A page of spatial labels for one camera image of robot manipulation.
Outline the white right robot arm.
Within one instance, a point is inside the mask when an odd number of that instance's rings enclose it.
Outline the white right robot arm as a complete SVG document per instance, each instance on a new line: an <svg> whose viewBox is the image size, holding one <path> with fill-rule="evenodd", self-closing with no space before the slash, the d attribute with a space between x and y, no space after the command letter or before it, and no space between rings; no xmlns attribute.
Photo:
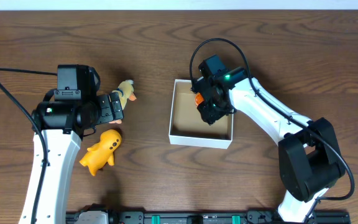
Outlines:
<svg viewBox="0 0 358 224"><path fill-rule="evenodd" d="M201 77L192 81L191 89L202 120L213 124L240 111L261 127L278 146L280 178L286 188L278 214L285 222L307 221L317 201L347 169L332 124L291 110L242 67L200 65L199 70Z"/></svg>

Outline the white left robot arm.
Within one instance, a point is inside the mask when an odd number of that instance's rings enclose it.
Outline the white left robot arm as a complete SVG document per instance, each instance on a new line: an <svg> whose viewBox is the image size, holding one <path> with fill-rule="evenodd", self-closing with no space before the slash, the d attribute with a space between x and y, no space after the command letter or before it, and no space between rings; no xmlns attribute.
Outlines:
<svg viewBox="0 0 358 224"><path fill-rule="evenodd" d="M34 134L34 161L20 223L66 223L73 165L86 129L123 112L118 92L97 95L50 90L29 116Z"/></svg>

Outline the orange round disc toy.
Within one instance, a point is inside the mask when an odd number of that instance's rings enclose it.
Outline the orange round disc toy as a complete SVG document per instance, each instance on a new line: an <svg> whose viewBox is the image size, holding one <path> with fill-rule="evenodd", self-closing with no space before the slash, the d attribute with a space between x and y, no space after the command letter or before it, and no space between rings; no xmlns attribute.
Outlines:
<svg viewBox="0 0 358 224"><path fill-rule="evenodd" d="M195 105L199 106L202 102L204 102L204 98L202 97L201 93L197 93L195 95Z"/></svg>

